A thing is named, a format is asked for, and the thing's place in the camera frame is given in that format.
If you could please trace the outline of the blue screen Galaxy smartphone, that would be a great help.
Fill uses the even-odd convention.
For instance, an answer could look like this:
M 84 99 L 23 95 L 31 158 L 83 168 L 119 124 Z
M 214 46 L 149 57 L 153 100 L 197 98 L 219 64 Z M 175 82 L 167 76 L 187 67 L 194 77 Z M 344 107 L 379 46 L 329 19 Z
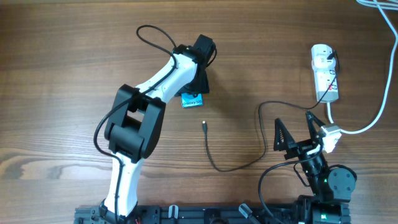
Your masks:
M 181 94 L 182 108 L 194 108 L 203 105 L 202 94 Z

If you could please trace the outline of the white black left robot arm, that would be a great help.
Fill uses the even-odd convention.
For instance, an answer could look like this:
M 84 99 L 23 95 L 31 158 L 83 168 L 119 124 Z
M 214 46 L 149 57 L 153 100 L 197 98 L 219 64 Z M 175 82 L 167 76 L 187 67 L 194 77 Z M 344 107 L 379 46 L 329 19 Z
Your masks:
M 125 222 L 137 206 L 142 165 L 159 142 L 166 104 L 175 96 L 209 93 L 206 68 L 215 53 L 213 39 L 199 35 L 193 45 L 174 48 L 169 61 L 148 81 L 135 87 L 123 85 L 117 91 L 103 121 L 113 171 L 102 207 L 115 221 Z

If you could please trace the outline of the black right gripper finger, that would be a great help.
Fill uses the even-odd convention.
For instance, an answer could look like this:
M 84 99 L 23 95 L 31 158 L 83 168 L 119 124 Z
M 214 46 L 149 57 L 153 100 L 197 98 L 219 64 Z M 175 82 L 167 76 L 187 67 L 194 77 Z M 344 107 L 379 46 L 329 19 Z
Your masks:
M 320 135 L 318 134 L 314 124 L 316 124 L 319 128 L 324 126 L 324 122 L 318 119 L 311 111 L 307 111 L 305 113 L 306 119 L 307 119 L 307 124 L 308 124 L 308 130 L 310 133 L 310 138 L 313 141 L 313 143 L 320 143 Z
M 295 146 L 295 140 L 280 118 L 275 119 L 274 150 L 288 151 Z

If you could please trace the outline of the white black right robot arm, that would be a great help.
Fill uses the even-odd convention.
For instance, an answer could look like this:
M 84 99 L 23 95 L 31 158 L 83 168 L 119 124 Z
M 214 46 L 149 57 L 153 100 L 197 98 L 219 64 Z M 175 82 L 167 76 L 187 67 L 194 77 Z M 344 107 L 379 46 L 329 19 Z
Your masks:
M 334 150 L 341 137 L 335 124 L 325 124 L 312 112 L 305 113 L 310 138 L 297 142 L 282 120 L 275 120 L 274 150 L 284 151 L 285 159 L 298 159 L 312 196 L 301 195 L 292 205 L 289 223 L 349 223 L 348 203 L 356 187 L 356 173 L 341 164 L 328 165 L 324 152 Z

